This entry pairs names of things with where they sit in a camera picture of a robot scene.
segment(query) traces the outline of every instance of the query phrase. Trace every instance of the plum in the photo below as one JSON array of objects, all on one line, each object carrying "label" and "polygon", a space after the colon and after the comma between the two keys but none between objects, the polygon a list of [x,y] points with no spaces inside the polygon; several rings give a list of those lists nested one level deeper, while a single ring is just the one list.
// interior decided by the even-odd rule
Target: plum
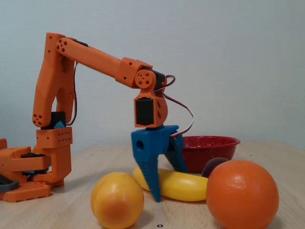
[{"label": "plum", "polygon": [[222,158],[222,157],[215,157],[211,160],[209,160],[203,170],[202,170],[202,173],[201,173],[201,176],[202,177],[206,177],[206,178],[209,178],[210,174],[212,173],[212,171],[217,167],[219,166],[220,164],[222,164],[223,162],[226,162],[228,161],[228,159],[226,158]]}]

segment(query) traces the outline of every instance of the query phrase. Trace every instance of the speckled bowl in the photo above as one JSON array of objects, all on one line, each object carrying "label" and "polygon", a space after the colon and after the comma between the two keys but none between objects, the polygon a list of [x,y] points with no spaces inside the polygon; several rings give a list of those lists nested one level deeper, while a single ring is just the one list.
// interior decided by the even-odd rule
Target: speckled bowl
[{"label": "speckled bowl", "polygon": [[240,140],[224,136],[183,137],[182,156],[189,173],[201,173],[205,164],[215,158],[231,160]]}]

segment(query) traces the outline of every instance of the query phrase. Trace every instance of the yellow banana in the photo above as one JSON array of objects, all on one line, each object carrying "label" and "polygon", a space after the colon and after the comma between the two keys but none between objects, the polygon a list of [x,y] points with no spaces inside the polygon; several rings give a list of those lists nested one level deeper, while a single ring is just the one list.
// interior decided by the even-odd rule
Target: yellow banana
[{"label": "yellow banana", "polygon": [[[158,173],[162,196],[181,201],[205,200],[208,178],[162,168]],[[136,167],[132,174],[141,187],[149,191],[140,168]]]}]

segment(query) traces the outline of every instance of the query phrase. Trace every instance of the table surface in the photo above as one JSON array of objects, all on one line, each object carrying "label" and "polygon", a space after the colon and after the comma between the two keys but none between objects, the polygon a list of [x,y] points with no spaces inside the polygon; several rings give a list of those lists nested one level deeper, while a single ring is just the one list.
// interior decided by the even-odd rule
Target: table surface
[{"label": "table surface", "polygon": [[[305,152],[280,142],[242,142],[234,159],[248,159],[266,168],[280,194],[279,211],[269,229],[305,228]],[[136,163],[131,146],[92,147],[72,156],[72,172],[65,186],[52,189],[48,198],[18,203],[0,201],[0,229],[101,229],[90,209],[90,194],[97,181],[110,172],[131,174]],[[159,167],[171,169],[163,156]],[[179,202],[163,198],[156,203],[144,192],[144,211],[132,229],[221,229],[205,201]]]}]

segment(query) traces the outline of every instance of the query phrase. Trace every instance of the orange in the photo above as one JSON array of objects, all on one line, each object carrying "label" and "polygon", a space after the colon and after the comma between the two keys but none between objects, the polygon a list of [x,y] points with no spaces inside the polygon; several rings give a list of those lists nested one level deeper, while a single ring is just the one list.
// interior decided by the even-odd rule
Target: orange
[{"label": "orange", "polygon": [[216,221],[226,229],[263,229],[279,207],[272,176],[247,160],[227,161],[211,173],[206,203]]},{"label": "orange", "polygon": [[91,193],[91,209],[106,228],[123,229],[133,225],[144,207],[144,194],[139,183],[129,174],[105,175]]}]

